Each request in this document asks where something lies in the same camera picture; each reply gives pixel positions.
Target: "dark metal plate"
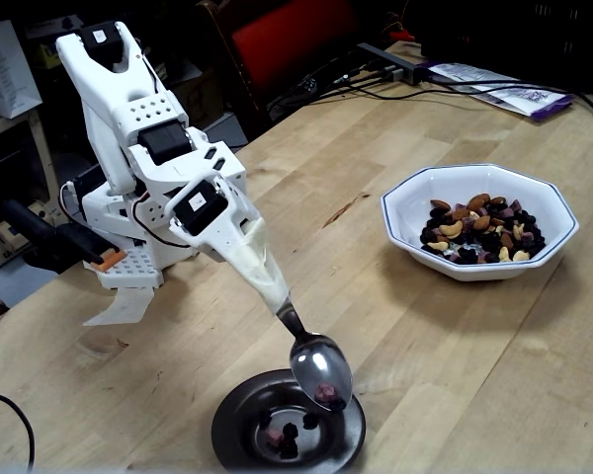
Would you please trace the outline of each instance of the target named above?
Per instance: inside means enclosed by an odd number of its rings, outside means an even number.
[[[282,459],[267,443],[260,412],[270,410],[270,427],[298,428],[298,456]],[[303,416],[318,416],[318,427],[306,430]],[[221,402],[212,424],[213,450],[229,471],[297,470],[327,474],[349,465],[365,440],[365,414],[356,397],[340,413],[316,406],[303,393],[291,370],[273,370],[250,378]]]

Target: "white octagonal bowl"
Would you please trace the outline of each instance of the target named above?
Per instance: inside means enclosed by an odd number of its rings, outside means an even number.
[[[431,199],[455,206],[482,193],[517,199],[536,217],[547,246],[527,262],[457,265],[421,249]],[[493,164],[424,168],[381,197],[388,238],[418,262],[460,281],[507,279],[544,265],[577,232],[579,224],[556,186]]]

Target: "red chair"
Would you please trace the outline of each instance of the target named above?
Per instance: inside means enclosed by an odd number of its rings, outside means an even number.
[[[351,0],[212,0],[198,4],[211,60],[249,140],[272,126],[266,106],[358,42]]]

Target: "spoon handle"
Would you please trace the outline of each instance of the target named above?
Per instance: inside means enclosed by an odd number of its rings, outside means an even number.
[[[298,318],[297,311],[290,299],[286,299],[284,305],[277,312],[277,317],[284,323],[284,326],[292,333],[295,338],[298,338],[306,333],[303,323]]]

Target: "spoon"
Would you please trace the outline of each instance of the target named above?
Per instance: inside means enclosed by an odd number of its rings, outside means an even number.
[[[352,370],[338,345],[327,336],[308,333],[289,298],[277,317],[295,336],[290,367],[300,388],[321,408],[344,410],[352,399]]]

